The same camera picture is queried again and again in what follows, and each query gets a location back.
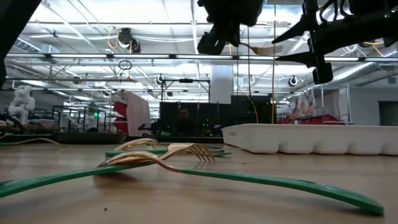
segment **green plastic strip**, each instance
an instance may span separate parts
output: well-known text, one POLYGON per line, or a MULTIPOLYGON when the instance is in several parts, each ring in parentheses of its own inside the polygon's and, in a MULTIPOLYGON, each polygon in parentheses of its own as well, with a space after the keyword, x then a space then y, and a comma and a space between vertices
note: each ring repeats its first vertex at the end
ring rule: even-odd
MULTIPOLYGON (((144 162, 134 166, 111 166, 99 167, 89 170, 78 170, 72 172, 63 172, 59 174, 47 174, 38 177, 28 177, 18 180, 10 180, 0 183, 0 198, 13 195, 25 190, 34 189, 37 187, 54 184, 66 180, 72 180, 80 177, 87 177, 90 175, 107 174, 110 172, 117 172, 136 167, 149 166, 152 162, 144 162)), ((340 189, 338 187, 323 185, 306 180, 296 180, 280 177, 266 177, 260 175, 247 175, 247 174, 230 174, 223 172, 213 172, 205 170, 184 170, 184 174, 200 175, 205 177, 215 177, 220 179, 238 180, 244 182, 252 182, 257 184, 274 185, 279 187, 287 187, 290 189, 302 190, 317 195, 340 200, 342 202, 350 203, 358 206, 365 211, 369 211, 376 215, 383 215, 384 208, 375 200, 349 190, 340 189)))
POLYGON ((306 180, 288 179, 281 177, 267 177, 260 175, 234 174, 206 170, 184 170, 184 174, 214 177, 228 180, 238 180, 257 184, 273 185, 290 189, 310 192, 317 195, 333 198, 362 208, 376 215, 383 215, 384 208, 377 201, 350 190, 341 189, 331 185, 318 184, 306 180))
MULTIPOLYGON (((114 157, 116 155, 119 155, 120 153, 124 153, 124 152, 131 152, 131 151, 106 151, 105 152, 105 156, 106 157, 114 157)), ((167 152, 167 150, 148 150, 146 152, 150 152, 153 154, 165 154, 167 152)), ((227 155, 232 154, 231 152, 226 152, 226 153, 214 153, 213 156, 214 157, 224 157, 227 155)))
POLYGON ((58 182, 72 180, 81 177, 88 177, 91 175, 101 175, 111 172, 117 172, 126 169, 132 169, 136 167, 143 167, 152 165, 153 162, 143 162, 142 164, 137 164, 134 166, 109 166, 109 167, 99 167, 95 169, 88 170, 76 170, 71 172, 62 172, 58 174, 47 174, 37 177, 28 177, 17 180, 9 180, 5 182, 0 182, 0 198, 13 195, 25 190, 34 189, 37 187, 45 186, 48 184, 55 184, 58 182))

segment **person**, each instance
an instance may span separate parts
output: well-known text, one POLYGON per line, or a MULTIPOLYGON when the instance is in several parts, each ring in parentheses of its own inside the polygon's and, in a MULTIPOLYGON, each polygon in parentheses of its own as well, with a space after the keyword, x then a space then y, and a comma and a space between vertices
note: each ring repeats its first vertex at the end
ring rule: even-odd
POLYGON ((196 136, 197 124, 189 118, 189 112, 185 108, 178 111, 178 120, 175 126, 175 134, 178 136, 196 136))

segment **white tray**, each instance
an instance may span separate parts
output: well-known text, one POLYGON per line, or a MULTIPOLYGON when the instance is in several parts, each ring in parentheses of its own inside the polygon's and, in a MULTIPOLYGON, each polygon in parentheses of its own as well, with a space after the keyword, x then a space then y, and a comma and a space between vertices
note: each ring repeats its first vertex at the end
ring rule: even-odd
POLYGON ((223 136, 225 144, 254 153, 398 155, 398 127, 240 124, 223 136))

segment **poster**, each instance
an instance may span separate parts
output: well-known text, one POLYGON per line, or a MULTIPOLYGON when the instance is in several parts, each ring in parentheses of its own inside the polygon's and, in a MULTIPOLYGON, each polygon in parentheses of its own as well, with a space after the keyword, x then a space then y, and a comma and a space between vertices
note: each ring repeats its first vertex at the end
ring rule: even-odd
POLYGON ((304 94, 296 96, 293 98, 292 111, 290 115, 293 117, 310 116, 313 115, 315 108, 315 96, 313 90, 310 89, 304 94))

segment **red object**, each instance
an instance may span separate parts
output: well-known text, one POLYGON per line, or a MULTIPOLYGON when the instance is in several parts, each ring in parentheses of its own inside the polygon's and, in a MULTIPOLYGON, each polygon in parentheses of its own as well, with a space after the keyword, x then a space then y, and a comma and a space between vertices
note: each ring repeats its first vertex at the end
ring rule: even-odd
MULTIPOLYGON (((126 119, 122 118, 122 117, 117 117, 115 119, 115 121, 127 121, 126 119)), ((120 131, 124 132, 124 133, 128 133, 129 132, 129 128, 127 126, 127 122, 125 123, 113 123, 113 126, 115 126, 117 129, 119 129, 120 131)))
MULTIPOLYGON (((339 119, 335 118, 332 115, 325 115, 324 118, 322 116, 315 116, 311 118, 305 118, 305 119, 298 119, 297 122, 298 124, 323 124, 324 121, 340 121, 339 119)), ((344 125, 344 124, 339 124, 339 123, 329 123, 332 125, 344 125)))
POLYGON ((118 112, 123 118, 127 119, 127 105, 119 101, 115 102, 113 105, 113 110, 118 112))
MULTIPOLYGON (((324 118, 322 116, 315 116, 311 118, 304 118, 304 119, 297 119, 298 124, 323 124, 324 121, 340 121, 332 115, 325 115, 324 118)), ((283 119, 277 120, 277 124, 292 124, 292 119, 290 116, 286 116, 283 119)), ((344 125, 343 123, 326 123, 325 125, 332 124, 332 125, 344 125)))

